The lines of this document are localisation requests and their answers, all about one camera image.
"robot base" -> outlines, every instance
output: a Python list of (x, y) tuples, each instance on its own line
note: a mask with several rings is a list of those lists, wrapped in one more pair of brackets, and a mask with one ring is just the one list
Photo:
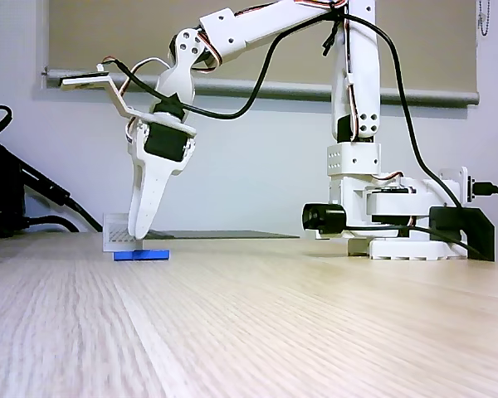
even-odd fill
[(368, 255), (372, 260), (444, 260), (466, 259), (466, 250), (436, 240), (407, 238), (349, 239), (349, 255)]

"white robotic arm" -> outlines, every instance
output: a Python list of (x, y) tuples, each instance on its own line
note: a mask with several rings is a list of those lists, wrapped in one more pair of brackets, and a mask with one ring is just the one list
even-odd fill
[[(374, 14), (374, 0), (355, 1), (372, 4)], [(287, 29), (344, 7), (346, 3), (347, 0), (280, 0), (236, 13), (225, 8), (202, 17), (199, 28), (184, 29), (173, 39), (173, 66), (160, 75), (155, 89), (161, 95), (175, 99), (175, 103), (191, 105), (195, 95), (192, 70), (213, 71), (245, 51), (268, 44)], [(376, 41), (370, 53), (374, 55), (374, 63), (378, 64)], [(198, 69), (196, 64), (200, 61), (206, 62), (207, 68)], [(103, 72), (103, 66), (99, 66), (98, 71)], [(134, 164), (129, 233), (142, 239), (153, 222), (169, 177), (179, 174), (188, 163), (196, 132), (184, 124), (188, 111), (177, 108), (173, 102), (157, 101), (147, 114), (127, 107), (107, 75), (71, 76), (61, 82), (63, 90), (86, 86), (107, 89), (120, 114), (132, 118), (127, 133)], [(378, 86), (373, 86), (375, 90), (371, 96), (379, 101)], [(376, 106), (369, 109), (369, 114), (372, 112), (378, 114)]]
[[(446, 207), (453, 197), (463, 206), (470, 201), (464, 167), (440, 174), (446, 191), (436, 181), (403, 178), (399, 172), (380, 176), (381, 149), (374, 142), (380, 121), (377, 33), (354, 21), (358, 17), (374, 24), (375, 6), (375, 0), (280, 0), (236, 13), (225, 8), (202, 17), (198, 28), (184, 29), (172, 40), (173, 65), (160, 75), (157, 93), (152, 93), (164, 99), (155, 102), (149, 113), (125, 104), (103, 66), (99, 66), (101, 75), (64, 79), (61, 87), (65, 90), (104, 87), (120, 114), (130, 118), (127, 137), (134, 183), (129, 233), (137, 239), (145, 237), (169, 177), (184, 170), (192, 156), (196, 131), (184, 123), (195, 94), (192, 70), (214, 71), (283, 32), (307, 27), (308, 22), (322, 21), (325, 14), (343, 8), (341, 13), (352, 21), (341, 15), (341, 23), (334, 22), (333, 30), (338, 56), (332, 81), (332, 134), (337, 144), (327, 151), (330, 202), (307, 205), (303, 226), (317, 230), (321, 237), (349, 238), (351, 255), (429, 260), (465, 257), (466, 250), (461, 247), (431, 240), (420, 232), (437, 222), (440, 214), (446, 215), (437, 209)], [(206, 66), (199, 68), (203, 62)], [(402, 225), (402, 219), (415, 230), (408, 228), (407, 235), (391, 231), (392, 226)], [(456, 224), (445, 227), (459, 233)]]

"wood grain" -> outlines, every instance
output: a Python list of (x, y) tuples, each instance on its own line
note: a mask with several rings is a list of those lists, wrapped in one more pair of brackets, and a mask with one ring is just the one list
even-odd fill
[(498, 396), (498, 264), (308, 240), (0, 241), (2, 396)]

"blue plastic piece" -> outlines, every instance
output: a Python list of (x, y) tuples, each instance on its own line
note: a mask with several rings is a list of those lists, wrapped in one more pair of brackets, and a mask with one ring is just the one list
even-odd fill
[(113, 254), (115, 261), (169, 260), (169, 250), (133, 250), (117, 251)]

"white wall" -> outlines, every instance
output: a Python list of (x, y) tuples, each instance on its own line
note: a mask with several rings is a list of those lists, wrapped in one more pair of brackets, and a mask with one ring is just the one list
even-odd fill
[[(0, 103), (14, 111), (14, 122), (0, 142), (71, 191), (98, 220), (104, 212), (125, 212), (132, 178), (125, 122), (104, 93), (40, 89), (44, 42), (37, 1), (0, 0)], [(480, 38), (478, 52), (481, 104), (416, 108), (414, 122), (432, 169), (467, 165), (476, 178), (498, 184), (498, 0), (490, 35)], [(136, 106), (149, 104), (145, 95), (129, 99)], [(197, 104), (233, 111), (242, 100), (201, 97)], [(382, 115), (377, 140), (383, 145), (384, 170), (422, 176), (400, 108), (384, 106)], [(260, 100), (236, 121), (192, 116), (189, 123), (198, 129), (198, 147), (187, 170), (170, 181), (155, 229), (300, 234), (303, 205), (327, 200), (329, 104)], [(498, 197), (476, 204), (496, 224), (498, 246)], [(40, 198), (30, 199), (28, 215), (44, 215), (46, 206)]]

